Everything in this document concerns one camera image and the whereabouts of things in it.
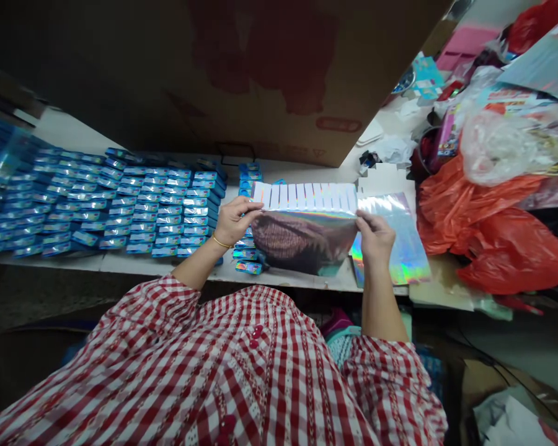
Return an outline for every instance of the cardboard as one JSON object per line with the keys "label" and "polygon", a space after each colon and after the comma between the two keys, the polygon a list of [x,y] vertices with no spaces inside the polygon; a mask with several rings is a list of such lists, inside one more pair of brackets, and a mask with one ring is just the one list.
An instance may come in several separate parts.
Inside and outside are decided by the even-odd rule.
{"label": "cardboard", "polygon": [[461,401],[461,444],[472,444],[469,441],[470,434],[467,432],[467,420],[473,417],[473,407],[481,404],[488,396],[502,391],[510,385],[524,385],[535,395],[543,397],[546,405],[533,398],[529,394],[531,403],[535,407],[536,415],[542,417],[547,423],[554,424],[554,418],[558,419],[558,392],[550,386],[535,381],[526,373],[509,367],[509,370],[520,379],[509,374],[499,365],[494,367],[483,364],[480,361],[466,359],[465,373],[463,376],[463,397]]}
{"label": "cardboard", "polygon": [[131,150],[338,167],[451,0],[0,2],[0,69]]}
{"label": "cardboard", "polygon": [[456,271],[461,265],[453,255],[429,256],[428,263],[432,281],[409,286],[409,299],[412,302],[473,311],[475,302],[492,299],[491,294],[469,288],[460,280]]}
{"label": "cardboard", "polygon": [[435,58],[445,47],[458,24],[459,22],[456,20],[445,19],[439,21],[422,46],[424,55]]}

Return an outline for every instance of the orange plastic bag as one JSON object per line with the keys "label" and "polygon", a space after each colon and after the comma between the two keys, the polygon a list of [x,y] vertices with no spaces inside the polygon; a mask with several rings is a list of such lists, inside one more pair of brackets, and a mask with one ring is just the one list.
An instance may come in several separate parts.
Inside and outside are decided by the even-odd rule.
{"label": "orange plastic bag", "polygon": [[522,209],[504,209],[465,229],[451,252],[472,258],[457,271],[461,280],[491,294],[558,285],[558,238]]}
{"label": "orange plastic bag", "polygon": [[519,203],[543,180],[525,175],[494,187],[478,186],[465,178],[459,154],[420,186],[417,224],[426,253],[446,252],[462,230]]}

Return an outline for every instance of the gold bracelet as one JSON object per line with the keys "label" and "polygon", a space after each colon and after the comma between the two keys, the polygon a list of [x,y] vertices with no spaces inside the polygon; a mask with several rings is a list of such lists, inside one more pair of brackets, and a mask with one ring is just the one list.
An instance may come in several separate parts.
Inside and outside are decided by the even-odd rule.
{"label": "gold bracelet", "polygon": [[224,248],[232,249],[232,248],[234,247],[234,245],[226,245],[226,244],[224,244],[224,243],[221,243],[219,240],[217,240],[217,237],[215,237],[215,233],[214,233],[214,232],[213,232],[213,240],[214,240],[215,242],[217,242],[219,245],[221,245],[222,247],[224,247]]}

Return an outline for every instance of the red and white checkered shirt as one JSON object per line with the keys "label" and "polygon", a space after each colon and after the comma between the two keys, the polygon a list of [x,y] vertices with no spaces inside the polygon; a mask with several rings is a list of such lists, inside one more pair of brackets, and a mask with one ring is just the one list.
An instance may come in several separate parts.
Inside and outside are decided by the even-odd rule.
{"label": "red and white checkered shirt", "polygon": [[359,336],[340,372],[285,294],[197,307],[173,276],[129,291],[65,367],[0,414],[0,444],[437,444],[411,344]]}

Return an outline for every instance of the iridescent sheet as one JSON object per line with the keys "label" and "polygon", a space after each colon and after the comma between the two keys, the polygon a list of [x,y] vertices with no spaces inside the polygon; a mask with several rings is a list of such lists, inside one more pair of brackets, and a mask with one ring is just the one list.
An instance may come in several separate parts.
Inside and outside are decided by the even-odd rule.
{"label": "iridescent sheet", "polygon": [[[360,209],[384,217],[397,233],[389,269],[394,285],[429,282],[432,278],[428,257],[423,249],[414,218],[405,194],[396,193],[358,200]],[[364,264],[361,255],[361,234],[352,248],[353,267],[359,288],[364,286]]]}
{"label": "iridescent sheet", "polygon": [[357,233],[354,185],[254,183],[264,215],[252,223],[266,265],[322,277],[336,276]]}

